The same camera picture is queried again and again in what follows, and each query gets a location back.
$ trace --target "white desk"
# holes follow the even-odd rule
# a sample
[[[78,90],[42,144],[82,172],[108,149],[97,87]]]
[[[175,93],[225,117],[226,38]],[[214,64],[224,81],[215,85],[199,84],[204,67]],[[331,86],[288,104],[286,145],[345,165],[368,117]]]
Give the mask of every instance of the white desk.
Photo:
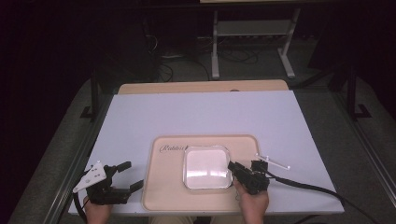
[[[96,161],[108,165],[131,161],[132,168],[113,177],[114,186],[128,188],[145,178],[154,140],[159,136],[181,134],[253,135],[262,155],[291,166],[286,171],[270,165],[270,172],[334,190],[292,91],[116,95],[108,109],[87,169]],[[268,215],[344,212],[334,197],[320,192],[296,189],[275,181],[271,182],[268,192],[271,198]],[[85,190],[79,196],[82,200]],[[139,190],[127,204],[115,205],[113,213],[124,216],[163,214],[145,210],[141,197],[142,190]],[[74,205],[70,207],[69,213],[77,213]],[[215,215],[210,211],[190,211],[183,215],[192,214]]]

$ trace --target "person's left hand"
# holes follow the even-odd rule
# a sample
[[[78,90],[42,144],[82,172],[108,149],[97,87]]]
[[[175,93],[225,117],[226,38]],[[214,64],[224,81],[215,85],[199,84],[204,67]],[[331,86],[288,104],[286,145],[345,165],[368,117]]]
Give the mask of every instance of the person's left hand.
[[[85,214],[88,224],[106,224],[111,214],[113,204],[99,205],[91,203],[88,197],[84,198]]]

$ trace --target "clear plastic container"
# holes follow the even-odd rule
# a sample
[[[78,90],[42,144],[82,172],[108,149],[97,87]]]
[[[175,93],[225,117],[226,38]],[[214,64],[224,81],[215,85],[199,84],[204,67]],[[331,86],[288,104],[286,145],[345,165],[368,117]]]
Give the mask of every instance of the clear plastic container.
[[[183,182],[188,189],[227,189],[233,183],[230,153],[224,146],[187,147]]]

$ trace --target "hand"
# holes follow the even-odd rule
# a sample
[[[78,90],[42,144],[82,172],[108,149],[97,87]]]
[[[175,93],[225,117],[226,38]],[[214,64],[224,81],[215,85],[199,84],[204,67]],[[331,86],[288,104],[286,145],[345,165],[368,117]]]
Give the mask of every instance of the hand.
[[[246,224],[262,224],[265,211],[269,204],[268,192],[266,190],[260,191],[258,194],[250,195],[248,191],[236,179],[233,185],[238,191],[242,215]]]
[[[99,205],[89,202],[88,197],[84,198],[85,214],[88,224],[106,224],[110,217],[113,204]]]

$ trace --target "beige tray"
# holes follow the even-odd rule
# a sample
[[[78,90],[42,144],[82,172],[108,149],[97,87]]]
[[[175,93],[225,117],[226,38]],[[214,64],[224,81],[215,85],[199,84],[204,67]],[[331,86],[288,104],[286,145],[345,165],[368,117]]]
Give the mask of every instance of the beige tray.
[[[188,189],[183,183],[184,150],[187,146],[222,145],[231,161],[250,167],[259,152],[251,135],[164,136],[153,145],[142,204],[149,211],[239,212],[234,187],[227,189]]]

